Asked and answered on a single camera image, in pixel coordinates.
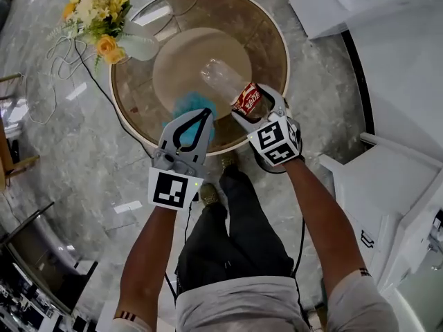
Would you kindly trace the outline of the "person's right forearm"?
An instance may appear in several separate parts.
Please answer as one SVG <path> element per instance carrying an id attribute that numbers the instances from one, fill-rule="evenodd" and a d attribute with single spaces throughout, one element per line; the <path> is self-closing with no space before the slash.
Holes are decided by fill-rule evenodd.
<path id="1" fill-rule="evenodd" d="M 328 295 L 350 273 L 365 266 L 344 211 L 301 159 L 284 168 L 292 182 L 303 219 L 320 260 Z"/>

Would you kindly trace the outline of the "person's white t-shirt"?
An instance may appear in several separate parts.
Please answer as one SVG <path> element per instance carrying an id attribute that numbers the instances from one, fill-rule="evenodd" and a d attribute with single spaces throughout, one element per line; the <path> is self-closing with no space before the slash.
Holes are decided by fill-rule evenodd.
<path id="1" fill-rule="evenodd" d="M 186 291 L 176 332 L 310 332 L 289 277 L 230 279 Z M 391 305 L 367 270 L 343 278 L 327 301 L 329 332 L 399 332 Z"/>

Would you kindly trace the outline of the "white cabinet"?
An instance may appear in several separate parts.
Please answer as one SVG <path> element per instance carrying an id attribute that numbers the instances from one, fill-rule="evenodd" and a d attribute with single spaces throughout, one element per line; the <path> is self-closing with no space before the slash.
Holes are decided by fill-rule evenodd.
<path id="1" fill-rule="evenodd" d="M 335 197 L 352 224 L 367 269 L 389 296 L 415 273 L 428 250 L 443 253 L 443 162 L 368 133 L 369 150 L 342 165 L 323 154 L 319 163 L 334 179 Z M 366 248 L 365 230 L 374 240 Z"/>

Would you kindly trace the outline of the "person's dark trousers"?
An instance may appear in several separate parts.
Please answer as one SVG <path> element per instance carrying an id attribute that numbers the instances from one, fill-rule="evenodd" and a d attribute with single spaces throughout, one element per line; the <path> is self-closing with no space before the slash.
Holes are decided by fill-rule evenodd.
<path id="1" fill-rule="evenodd" d="M 219 184 L 228 204 L 206 205 L 179 255 L 180 293 L 232 279 L 290 277 L 293 259 L 263 212 L 252 182 L 229 165 Z"/>

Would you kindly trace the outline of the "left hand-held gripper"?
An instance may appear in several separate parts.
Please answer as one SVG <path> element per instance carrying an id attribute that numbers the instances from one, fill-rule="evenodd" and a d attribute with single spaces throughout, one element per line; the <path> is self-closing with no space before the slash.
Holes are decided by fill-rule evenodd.
<path id="1" fill-rule="evenodd" d="M 191 145 L 180 136 L 198 124 Z M 169 122 L 161 135 L 161 147 L 153 153 L 148 176 L 149 203 L 172 210 L 186 210 L 203 184 L 204 161 L 210 142 L 213 113 L 209 108 L 187 112 Z"/>

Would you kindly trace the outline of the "round glass table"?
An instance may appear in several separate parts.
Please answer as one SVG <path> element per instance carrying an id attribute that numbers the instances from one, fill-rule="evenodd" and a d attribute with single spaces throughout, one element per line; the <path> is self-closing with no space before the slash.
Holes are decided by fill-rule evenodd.
<path id="1" fill-rule="evenodd" d="M 153 0 L 131 21 L 148 25 L 160 49 L 149 61 L 129 57 L 113 65 L 110 88 L 121 119 L 150 147 L 158 145 L 173 119 L 175 102 L 190 92 L 216 106 L 209 155 L 246 143 L 229 103 L 201 78 L 210 59 L 225 62 L 248 81 L 281 94 L 287 91 L 287 43 L 271 15 L 254 0 Z"/>

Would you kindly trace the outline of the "clear plastic bottle red label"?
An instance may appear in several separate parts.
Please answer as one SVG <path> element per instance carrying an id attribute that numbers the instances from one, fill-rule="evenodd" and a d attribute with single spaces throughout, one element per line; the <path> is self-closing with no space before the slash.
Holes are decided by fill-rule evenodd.
<path id="1" fill-rule="evenodd" d="M 203 81 L 251 122 L 269 114 L 271 103 L 255 82 L 248 81 L 225 62 L 210 59 L 200 71 Z"/>

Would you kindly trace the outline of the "blue cloth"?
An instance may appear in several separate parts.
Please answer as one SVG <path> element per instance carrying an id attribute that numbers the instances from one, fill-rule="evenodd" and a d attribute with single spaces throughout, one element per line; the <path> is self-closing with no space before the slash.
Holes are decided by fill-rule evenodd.
<path id="1" fill-rule="evenodd" d="M 175 102 L 172 116 L 175 119 L 187 112 L 204 108 L 209 108 L 213 117 L 217 117 L 217 110 L 214 102 L 205 98 L 198 92 L 190 92 Z M 200 121 L 194 123 L 188 130 L 181 134 L 180 141 L 182 145 L 191 145 L 193 143 L 200 124 Z"/>

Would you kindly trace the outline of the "wooden side table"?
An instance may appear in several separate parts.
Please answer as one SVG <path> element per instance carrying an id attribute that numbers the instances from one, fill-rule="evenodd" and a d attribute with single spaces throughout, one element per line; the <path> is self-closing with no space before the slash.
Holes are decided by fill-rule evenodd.
<path id="1" fill-rule="evenodd" d="M 1 103 L 3 101 L 12 101 L 14 98 L 12 94 L 0 94 L 0 193 L 5 191 L 13 177 L 24 173 L 40 159 L 40 156 L 36 155 L 23 160 L 18 159 L 14 162 L 15 157 L 13 156 L 12 147 L 8 142 L 1 113 Z"/>

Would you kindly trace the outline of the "person's olive shoe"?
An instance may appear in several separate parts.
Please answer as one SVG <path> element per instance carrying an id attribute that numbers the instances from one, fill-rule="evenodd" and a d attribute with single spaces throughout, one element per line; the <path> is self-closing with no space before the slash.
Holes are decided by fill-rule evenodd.
<path id="1" fill-rule="evenodd" d="M 212 183 L 204 183 L 201 186 L 200 198 L 205 206 L 220 202 L 217 188 Z"/>
<path id="2" fill-rule="evenodd" d="M 223 172 L 230 168 L 239 169 L 239 158 L 235 151 L 221 155 L 221 168 Z"/>

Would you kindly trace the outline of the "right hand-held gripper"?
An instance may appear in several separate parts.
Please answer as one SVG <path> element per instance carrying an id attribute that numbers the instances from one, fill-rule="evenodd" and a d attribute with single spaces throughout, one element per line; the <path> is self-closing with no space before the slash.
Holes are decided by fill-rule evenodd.
<path id="1" fill-rule="evenodd" d="M 265 84 L 257 87 L 269 106 L 271 114 L 268 119 L 249 119 L 239 111 L 231 111 L 231 115 L 248 134 L 258 166 L 270 174 L 283 174 L 286 172 L 285 163 L 297 158 L 305 160 L 300 125 L 287 115 L 276 114 L 286 113 L 288 109 L 287 102 L 278 91 Z"/>

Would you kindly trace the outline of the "person's olive left shoe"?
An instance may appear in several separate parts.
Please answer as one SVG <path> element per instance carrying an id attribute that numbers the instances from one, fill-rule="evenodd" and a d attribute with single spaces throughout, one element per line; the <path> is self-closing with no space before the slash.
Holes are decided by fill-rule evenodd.
<path id="1" fill-rule="evenodd" d="M 200 198 L 205 206 L 220 202 L 217 188 L 212 183 L 204 183 L 201 186 Z"/>

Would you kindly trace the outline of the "person's left forearm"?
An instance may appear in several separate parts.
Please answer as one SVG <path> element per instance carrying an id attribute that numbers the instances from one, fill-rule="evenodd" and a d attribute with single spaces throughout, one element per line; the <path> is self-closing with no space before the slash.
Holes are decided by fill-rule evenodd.
<path id="1" fill-rule="evenodd" d="M 170 258 L 177 212 L 155 207 L 129 253 L 116 317 L 130 313 L 156 332 L 158 302 Z"/>

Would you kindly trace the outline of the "yellow flower bouquet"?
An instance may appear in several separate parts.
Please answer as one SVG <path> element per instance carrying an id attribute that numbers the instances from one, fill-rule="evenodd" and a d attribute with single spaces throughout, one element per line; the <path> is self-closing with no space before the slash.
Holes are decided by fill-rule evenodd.
<path id="1" fill-rule="evenodd" d="M 58 43 L 82 42 L 95 50 L 94 70 L 102 64 L 114 65 L 127 58 L 122 45 L 129 33 L 124 31 L 130 0 L 69 0 L 62 20 L 48 36 L 58 36 Z"/>

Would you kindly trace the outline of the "person's olive right shoe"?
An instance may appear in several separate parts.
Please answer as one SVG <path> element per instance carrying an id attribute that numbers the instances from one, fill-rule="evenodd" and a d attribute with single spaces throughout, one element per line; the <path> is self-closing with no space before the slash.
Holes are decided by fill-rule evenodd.
<path id="1" fill-rule="evenodd" d="M 235 151 L 221 155 L 221 168 L 223 172 L 230 168 L 239 169 L 239 158 Z"/>

